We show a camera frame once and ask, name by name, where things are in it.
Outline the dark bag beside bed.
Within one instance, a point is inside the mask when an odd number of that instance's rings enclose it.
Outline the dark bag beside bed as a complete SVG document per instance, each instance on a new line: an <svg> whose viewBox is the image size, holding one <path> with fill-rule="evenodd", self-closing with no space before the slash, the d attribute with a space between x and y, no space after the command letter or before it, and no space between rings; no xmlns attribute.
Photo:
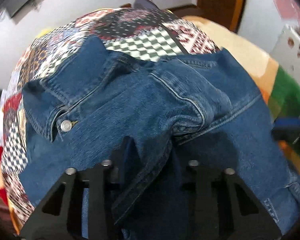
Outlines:
<svg viewBox="0 0 300 240"><path fill-rule="evenodd" d="M135 0L132 7L134 9L159 10L159 7L153 2L153 0Z"/></svg>

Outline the white sliding door with hearts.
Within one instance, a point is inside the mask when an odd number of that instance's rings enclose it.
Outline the white sliding door with hearts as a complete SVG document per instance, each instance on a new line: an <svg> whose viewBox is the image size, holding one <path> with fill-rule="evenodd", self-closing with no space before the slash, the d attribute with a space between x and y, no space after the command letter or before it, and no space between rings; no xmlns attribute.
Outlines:
<svg viewBox="0 0 300 240"><path fill-rule="evenodd" d="M300 28L300 7L294 0L245 0L238 35L271 52L285 25Z"/></svg>

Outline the brown wooden wardrobe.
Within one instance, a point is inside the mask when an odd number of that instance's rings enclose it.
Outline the brown wooden wardrobe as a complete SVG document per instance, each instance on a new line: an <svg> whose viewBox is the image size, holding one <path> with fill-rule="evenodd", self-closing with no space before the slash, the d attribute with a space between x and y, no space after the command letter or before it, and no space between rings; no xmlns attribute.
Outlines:
<svg viewBox="0 0 300 240"><path fill-rule="evenodd" d="M196 0L196 4L172 7L178 17L198 16L218 23L234 33L241 23L245 0Z"/></svg>

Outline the patchwork patterned bed quilt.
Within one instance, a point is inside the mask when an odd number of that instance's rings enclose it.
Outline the patchwork patterned bed quilt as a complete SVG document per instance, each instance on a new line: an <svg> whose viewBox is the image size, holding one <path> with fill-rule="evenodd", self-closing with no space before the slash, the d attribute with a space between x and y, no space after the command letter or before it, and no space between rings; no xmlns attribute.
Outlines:
<svg viewBox="0 0 300 240"><path fill-rule="evenodd" d="M28 162L21 89L28 81L52 74L91 34L98 36L107 49L147 61L157 61L165 55L218 50L197 26L168 11L99 9L61 27L43 30L12 72L3 105L4 149L0 165L9 210L19 228L34 210L18 177Z"/></svg>

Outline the yellow orange blanket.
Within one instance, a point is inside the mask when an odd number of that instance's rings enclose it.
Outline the yellow orange blanket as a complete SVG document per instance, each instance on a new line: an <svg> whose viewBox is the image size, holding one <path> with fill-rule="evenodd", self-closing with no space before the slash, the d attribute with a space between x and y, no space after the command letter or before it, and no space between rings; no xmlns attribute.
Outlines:
<svg viewBox="0 0 300 240"><path fill-rule="evenodd" d="M227 49L259 87L273 119L300 116L300 86L268 53L226 27L198 16L184 16L219 48Z"/></svg>

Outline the blue denim jacket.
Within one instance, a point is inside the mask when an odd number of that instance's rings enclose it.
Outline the blue denim jacket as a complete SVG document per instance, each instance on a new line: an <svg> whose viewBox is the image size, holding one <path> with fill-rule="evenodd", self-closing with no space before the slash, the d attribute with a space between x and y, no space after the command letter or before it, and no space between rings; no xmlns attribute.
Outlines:
<svg viewBox="0 0 300 240"><path fill-rule="evenodd" d="M91 36L22 95L29 162L20 180L35 206L67 168L109 159L118 175L111 214L123 236L186 239L195 160L232 168L281 233L300 217L300 176L271 136L259 88L225 49L152 62Z"/></svg>

